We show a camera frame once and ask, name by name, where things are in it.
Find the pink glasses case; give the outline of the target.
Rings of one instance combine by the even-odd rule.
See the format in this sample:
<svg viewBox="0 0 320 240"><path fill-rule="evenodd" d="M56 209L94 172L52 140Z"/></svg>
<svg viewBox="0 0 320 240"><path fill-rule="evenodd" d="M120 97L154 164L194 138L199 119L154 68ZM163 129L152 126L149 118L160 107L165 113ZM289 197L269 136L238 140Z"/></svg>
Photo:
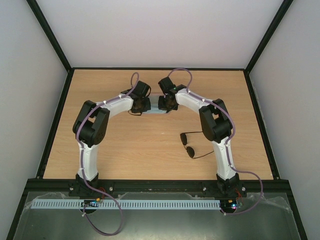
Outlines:
<svg viewBox="0 0 320 240"><path fill-rule="evenodd" d="M164 98L162 93L151 93L146 99L146 108L142 114L167 114L168 109L162 102Z"/></svg>

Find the black gold sunglasses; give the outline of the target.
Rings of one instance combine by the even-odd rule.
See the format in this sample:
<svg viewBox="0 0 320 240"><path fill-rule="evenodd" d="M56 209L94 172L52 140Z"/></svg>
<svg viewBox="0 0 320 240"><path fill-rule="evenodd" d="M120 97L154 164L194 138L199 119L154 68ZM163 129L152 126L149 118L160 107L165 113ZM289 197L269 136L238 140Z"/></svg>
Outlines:
<svg viewBox="0 0 320 240"><path fill-rule="evenodd" d="M210 150L206 153L200 152L199 147L197 145L194 145L192 140L190 140L191 135L202 134L202 133L203 133L202 131L187 131L187 132L182 132L179 135L180 141L181 141L187 155L191 159L194 159L194 160L201 159L206 156L212 155L215 152L214 150Z"/></svg>

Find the light blue cleaning cloth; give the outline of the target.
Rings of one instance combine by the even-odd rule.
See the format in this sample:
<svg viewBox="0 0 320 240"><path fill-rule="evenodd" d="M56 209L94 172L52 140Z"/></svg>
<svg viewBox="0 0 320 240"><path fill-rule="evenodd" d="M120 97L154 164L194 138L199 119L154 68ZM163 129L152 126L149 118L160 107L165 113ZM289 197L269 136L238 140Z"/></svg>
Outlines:
<svg viewBox="0 0 320 240"><path fill-rule="evenodd" d="M159 97L158 96L150 98L150 112L152 114L157 114L157 113L160 112L158 103L159 103Z"/></svg>

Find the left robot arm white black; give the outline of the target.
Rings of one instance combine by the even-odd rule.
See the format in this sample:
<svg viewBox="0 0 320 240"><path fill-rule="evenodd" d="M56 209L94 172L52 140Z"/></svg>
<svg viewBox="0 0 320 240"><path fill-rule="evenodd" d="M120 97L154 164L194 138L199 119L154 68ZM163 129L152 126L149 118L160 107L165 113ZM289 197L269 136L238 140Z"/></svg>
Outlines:
<svg viewBox="0 0 320 240"><path fill-rule="evenodd" d="M79 146L79 169L69 195L81 198L99 198L113 195L115 182L99 179L97 168L99 145L103 141L109 119L122 112L133 110L143 113L150 110L151 87L138 80L130 89L104 101L87 100L74 122L72 131Z"/></svg>

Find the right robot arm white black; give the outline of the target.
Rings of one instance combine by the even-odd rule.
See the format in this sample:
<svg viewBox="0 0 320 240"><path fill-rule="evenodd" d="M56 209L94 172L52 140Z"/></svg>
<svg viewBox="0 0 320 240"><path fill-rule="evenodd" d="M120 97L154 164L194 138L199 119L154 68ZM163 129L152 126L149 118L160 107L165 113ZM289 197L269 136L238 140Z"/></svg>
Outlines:
<svg viewBox="0 0 320 240"><path fill-rule="evenodd" d="M213 144L218 191L229 196L236 189L239 174L234 170L231 151L234 122L223 100L204 98L182 84L176 86L168 76L160 80L158 85L163 92L158 101L160 108L170 112L177 110L178 106L185 106L199 114L202 133Z"/></svg>

